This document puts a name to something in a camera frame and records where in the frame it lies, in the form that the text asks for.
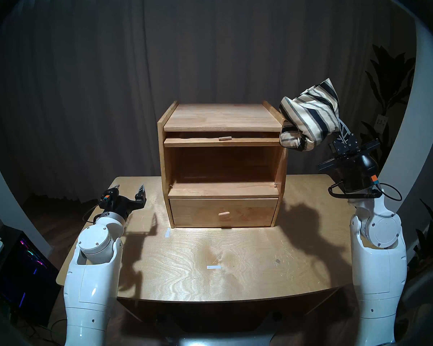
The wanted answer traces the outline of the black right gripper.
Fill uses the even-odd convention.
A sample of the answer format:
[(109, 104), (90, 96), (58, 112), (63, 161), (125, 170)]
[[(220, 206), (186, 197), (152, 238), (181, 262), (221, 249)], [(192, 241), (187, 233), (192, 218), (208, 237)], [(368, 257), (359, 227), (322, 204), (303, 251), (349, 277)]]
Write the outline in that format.
[[(339, 130), (334, 133), (331, 151), (334, 155), (343, 155), (350, 150), (361, 150), (354, 133), (338, 120)], [(373, 185), (372, 176), (378, 172), (378, 164), (368, 152), (347, 156), (337, 162), (337, 172), (342, 182), (342, 191), (354, 193)]]

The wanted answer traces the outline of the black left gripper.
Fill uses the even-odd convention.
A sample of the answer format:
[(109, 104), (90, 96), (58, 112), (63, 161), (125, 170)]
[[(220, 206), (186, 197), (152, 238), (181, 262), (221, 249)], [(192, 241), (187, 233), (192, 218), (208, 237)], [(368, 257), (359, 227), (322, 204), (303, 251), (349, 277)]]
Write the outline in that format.
[(119, 186), (120, 185), (116, 185), (110, 188), (108, 193), (102, 194), (99, 200), (99, 207), (103, 209), (104, 212), (118, 214), (127, 221), (132, 211), (145, 206), (147, 201), (145, 186), (140, 186), (134, 200), (119, 195)]

